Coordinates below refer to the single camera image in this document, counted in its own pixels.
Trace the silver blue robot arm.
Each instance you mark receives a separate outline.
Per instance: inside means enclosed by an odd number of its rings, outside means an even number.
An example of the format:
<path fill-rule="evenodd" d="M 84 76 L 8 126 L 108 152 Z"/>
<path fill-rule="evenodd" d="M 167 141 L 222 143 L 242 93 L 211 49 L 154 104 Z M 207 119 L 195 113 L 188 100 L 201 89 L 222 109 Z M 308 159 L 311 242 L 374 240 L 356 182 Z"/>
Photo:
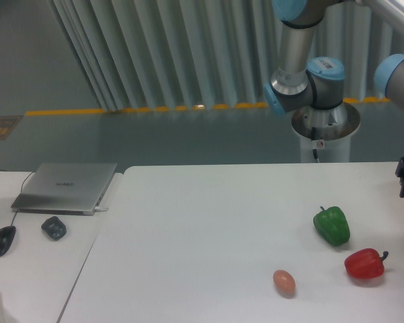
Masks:
<path fill-rule="evenodd" d="M 348 162 L 351 136 L 360 125 L 355 107 L 345 103 L 343 63 L 331 57 L 308 60 L 315 27 L 328 7 L 347 1 L 272 1 L 283 24 L 279 62 L 264 85 L 266 103 L 276 114 L 294 112 L 292 129 L 300 139 L 302 163 Z M 369 7 L 404 36 L 404 1 L 352 1 Z M 404 112 L 404 55 L 394 54 L 379 64 L 374 84 Z M 404 197 L 404 156 L 395 176 Z"/>

